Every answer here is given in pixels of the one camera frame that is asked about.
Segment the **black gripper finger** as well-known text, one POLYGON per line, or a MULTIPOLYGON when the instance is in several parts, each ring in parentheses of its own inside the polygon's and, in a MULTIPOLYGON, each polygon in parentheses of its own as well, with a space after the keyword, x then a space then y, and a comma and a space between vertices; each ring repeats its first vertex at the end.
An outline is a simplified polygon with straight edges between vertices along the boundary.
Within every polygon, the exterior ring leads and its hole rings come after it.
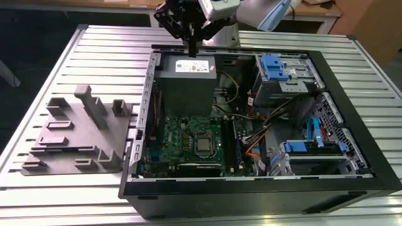
POLYGON ((228 25, 232 25, 231 20, 218 20, 207 25, 200 23, 191 24, 191 57, 196 57, 198 43, 203 40, 210 40, 220 29, 228 25))
POLYGON ((168 9, 167 4, 159 4, 155 11, 154 11, 154 18, 156 19, 158 23, 162 25, 163 28, 168 31, 171 36, 175 39, 182 39, 183 44, 187 46, 188 49, 188 57, 192 57, 192 50, 191 44, 184 38, 184 29, 180 25, 180 22, 176 20, 175 15, 172 14, 171 10, 168 9))

